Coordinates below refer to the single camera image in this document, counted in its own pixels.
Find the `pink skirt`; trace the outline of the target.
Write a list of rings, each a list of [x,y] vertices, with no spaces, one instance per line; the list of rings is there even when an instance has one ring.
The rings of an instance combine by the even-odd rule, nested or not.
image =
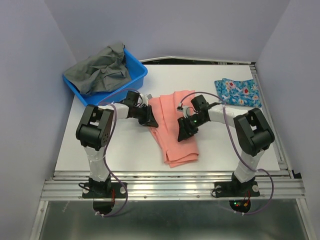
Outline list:
[[[195,137],[178,142],[178,119],[183,113],[177,110],[180,101],[194,90],[175,91],[167,95],[153,97],[148,101],[158,127],[150,127],[149,131],[162,151],[165,164],[170,168],[196,162],[199,149]]]

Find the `blue floral skirt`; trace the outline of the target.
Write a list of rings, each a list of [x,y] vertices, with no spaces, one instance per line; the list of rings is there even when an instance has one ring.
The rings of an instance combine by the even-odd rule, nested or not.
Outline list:
[[[253,79],[244,81],[222,78],[215,80],[218,96],[228,105],[261,108],[258,85]]]

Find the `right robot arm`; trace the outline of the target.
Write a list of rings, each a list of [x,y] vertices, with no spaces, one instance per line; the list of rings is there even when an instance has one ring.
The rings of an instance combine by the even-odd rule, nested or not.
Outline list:
[[[258,163],[264,152],[275,141],[275,135],[259,108],[240,111],[227,108],[225,104],[208,103],[203,95],[191,100],[194,113],[188,106],[180,102],[177,110],[183,116],[178,121],[177,141],[181,142],[193,137],[199,126],[207,122],[225,124],[232,147],[239,158],[239,163],[230,182],[231,192],[242,195],[248,190],[248,182],[253,180]]]

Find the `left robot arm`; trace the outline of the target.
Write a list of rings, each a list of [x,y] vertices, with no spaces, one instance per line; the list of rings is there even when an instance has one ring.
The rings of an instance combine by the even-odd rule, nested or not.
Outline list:
[[[133,118],[141,126],[159,126],[149,104],[151,99],[151,94],[143,95],[129,90],[120,102],[105,106],[89,104],[85,107],[75,136],[84,148],[89,164],[88,182],[79,184],[86,197],[106,197],[112,192],[111,173],[105,163],[107,146],[117,120]]]

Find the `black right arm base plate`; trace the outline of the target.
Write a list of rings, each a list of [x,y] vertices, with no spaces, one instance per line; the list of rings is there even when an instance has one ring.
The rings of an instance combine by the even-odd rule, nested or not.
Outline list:
[[[251,208],[251,198],[259,197],[260,191],[255,180],[241,183],[238,180],[218,181],[211,190],[214,198],[230,198],[229,205],[236,213],[247,214]]]

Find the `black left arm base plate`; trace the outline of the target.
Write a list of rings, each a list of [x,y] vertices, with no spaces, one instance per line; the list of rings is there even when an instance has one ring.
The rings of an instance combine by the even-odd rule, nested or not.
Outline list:
[[[82,198],[93,200],[92,207],[96,215],[103,218],[114,217],[119,214],[128,202],[128,184],[126,182],[111,182],[110,189],[96,191],[88,182],[80,182]],[[119,209],[115,209],[116,200],[124,200]]]

